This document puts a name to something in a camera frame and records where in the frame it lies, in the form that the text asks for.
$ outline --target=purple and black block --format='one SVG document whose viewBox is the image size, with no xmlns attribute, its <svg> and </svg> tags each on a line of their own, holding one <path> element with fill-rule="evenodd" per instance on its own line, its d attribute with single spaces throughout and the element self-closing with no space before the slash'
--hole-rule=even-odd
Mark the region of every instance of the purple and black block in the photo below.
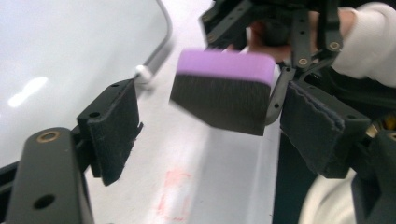
<svg viewBox="0 0 396 224">
<path fill-rule="evenodd" d="M 263 135 L 274 68 L 264 54 L 185 50 L 171 100 L 215 128 Z"/>
</svg>

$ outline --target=white cloth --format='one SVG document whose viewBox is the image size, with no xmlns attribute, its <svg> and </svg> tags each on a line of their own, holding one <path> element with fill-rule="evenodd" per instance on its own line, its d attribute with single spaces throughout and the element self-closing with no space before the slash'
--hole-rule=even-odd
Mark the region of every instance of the white cloth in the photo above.
<svg viewBox="0 0 396 224">
<path fill-rule="evenodd" d="M 356 21 L 332 68 L 343 75 L 396 87 L 396 11 L 382 3 L 347 10 L 355 13 Z"/>
</svg>

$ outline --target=white sleeve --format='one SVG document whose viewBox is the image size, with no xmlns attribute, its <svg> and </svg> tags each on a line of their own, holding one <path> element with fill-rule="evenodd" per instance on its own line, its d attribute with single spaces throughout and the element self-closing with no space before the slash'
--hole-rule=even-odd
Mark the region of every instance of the white sleeve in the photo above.
<svg viewBox="0 0 396 224">
<path fill-rule="evenodd" d="M 348 10 L 355 13 L 356 23 L 332 68 L 349 77 L 369 77 L 396 87 L 396 11 L 382 3 Z"/>
</svg>

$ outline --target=person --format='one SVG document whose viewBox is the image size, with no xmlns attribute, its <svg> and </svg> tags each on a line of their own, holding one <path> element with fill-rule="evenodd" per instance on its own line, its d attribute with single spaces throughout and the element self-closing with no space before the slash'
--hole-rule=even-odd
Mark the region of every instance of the person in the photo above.
<svg viewBox="0 0 396 224">
<path fill-rule="evenodd" d="M 357 9 L 340 7 L 340 33 L 344 47 L 332 68 L 354 78 L 371 78 L 396 88 L 396 11 L 383 3 L 368 3 Z M 310 12 L 311 48 L 315 50 L 317 12 Z M 291 46 L 269 47 L 262 42 L 265 27 L 261 22 L 250 26 L 249 51 L 272 55 L 277 62 L 288 59 Z"/>
</svg>

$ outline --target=purple eraser top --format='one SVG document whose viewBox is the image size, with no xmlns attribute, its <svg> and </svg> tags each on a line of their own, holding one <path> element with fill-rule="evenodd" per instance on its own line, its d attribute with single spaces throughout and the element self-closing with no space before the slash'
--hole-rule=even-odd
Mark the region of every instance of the purple eraser top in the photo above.
<svg viewBox="0 0 396 224">
<path fill-rule="evenodd" d="M 275 64 L 266 54 L 188 49 L 180 55 L 177 74 L 258 81 L 271 86 Z"/>
</svg>

